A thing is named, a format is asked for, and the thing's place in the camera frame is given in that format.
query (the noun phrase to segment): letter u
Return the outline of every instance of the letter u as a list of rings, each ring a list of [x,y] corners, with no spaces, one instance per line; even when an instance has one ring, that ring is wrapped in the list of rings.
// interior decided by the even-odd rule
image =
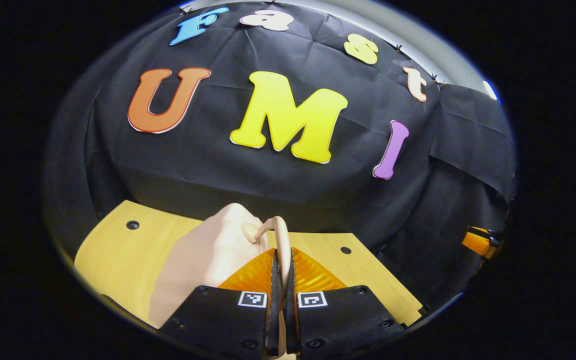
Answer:
[[[141,75],[141,83],[128,107],[128,122],[138,132],[161,134],[181,123],[197,85],[201,80],[210,77],[211,72],[201,67],[189,67],[179,71],[181,82],[170,107],[162,114],[153,114],[151,112],[153,96],[162,81],[171,74],[172,71],[168,68],[157,68]]]

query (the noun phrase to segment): black cloth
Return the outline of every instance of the black cloth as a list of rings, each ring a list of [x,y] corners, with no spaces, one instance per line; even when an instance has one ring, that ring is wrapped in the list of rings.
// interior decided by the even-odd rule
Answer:
[[[199,36],[170,46],[178,24],[218,7],[229,11]],[[278,10],[289,30],[242,25]],[[377,44],[376,64],[344,50],[349,34]],[[207,68],[188,110],[162,134],[134,130],[129,104],[142,73],[170,69],[150,110],[167,110],[181,69]],[[418,69],[426,102],[413,98],[404,67]],[[235,145],[255,71],[288,78],[300,105],[318,89],[345,96],[328,164]],[[389,180],[375,178],[391,135],[409,129]],[[262,134],[270,140],[268,125]],[[74,257],[95,225],[124,199],[195,219],[240,203],[260,219],[279,215],[297,232],[352,232],[425,305],[462,291],[481,258],[461,245],[468,226],[500,231],[517,167],[508,120],[488,95],[438,85],[404,52],[332,14],[290,4],[245,2],[167,14],[126,37],[75,84],[55,117],[43,172],[51,235]]]

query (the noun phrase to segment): letter i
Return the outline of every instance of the letter i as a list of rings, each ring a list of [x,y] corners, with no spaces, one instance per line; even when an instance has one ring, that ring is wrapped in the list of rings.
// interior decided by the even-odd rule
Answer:
[[[395,162],[400,150],[402,150],[402,144],[410,134],[408,128],[397,120],[390,122],[390,129],[390,139],[386,151],[381,162],[372,169],[372,175],[378,179],[388,180],[393,177]]]

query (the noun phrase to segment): black fabric backdrop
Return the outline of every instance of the black fabric backdrop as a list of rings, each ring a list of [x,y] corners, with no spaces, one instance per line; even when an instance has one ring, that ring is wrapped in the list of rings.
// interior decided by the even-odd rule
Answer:
[[[178,23],[219,7],[204,33],[170,46]],[[278,10],[289,29],[242,25]],[[347,55],[349,34],[379,48],[368,65]],[[408,89],[404,67],[421,71],[427,101]],[[126,112],[142,73],[207,68],[181,123],[162,134],[134,130]],[[328,164],[234,145],[254,85],[269,71],[290,81],[298,106],[317,89],[348,100],[334,126]],[[150,111],[165,112],[178,88],[163,80]],[[372,176],[397,120],[409,136],[389,180]],[[333,14],[290,4],[231,3],[168,14],[106,54],[71,90],[55,117],[45,155],[45,214],[71,258],[86,235],[124,199],[194,219],[240,203],[261,219],[280,215],[291,231],[352,232],[432,312],[481,264],[461,245],[470,225],[502,231],[514,197],[514,139],[501,106],[479,91],[434,83],[382,39]],[[268,126],[262,133],[269,139]],[[292,142],[299,139],[297,135]]]
[[[397,6],[494,80],[517,130],[520,182],[501,254],[434,321],[369,358],[576,358],[576,7]],[[0,2],[0,355],[189,356],[82,289],[39,203],[41,157],[60,101],[157,12],[138,2]]]

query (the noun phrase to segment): yellow letter m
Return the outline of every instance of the yellow letter m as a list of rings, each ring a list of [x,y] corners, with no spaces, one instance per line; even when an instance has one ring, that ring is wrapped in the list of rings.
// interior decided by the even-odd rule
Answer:
[[[230,133],[230,141],[250,148],[262,148],[266,137],[261,134],[261,129],[267,118],[275,151],[284,150],[303,128],[301,138],[290,149],[292,154],[327,164],[330,161],[330,138],[339,113],[347,107],[348,100],[331,89],[318,89],[296,107],[286,76],[255,71],[249,79],[254,84],[252,97],[240,128]]]

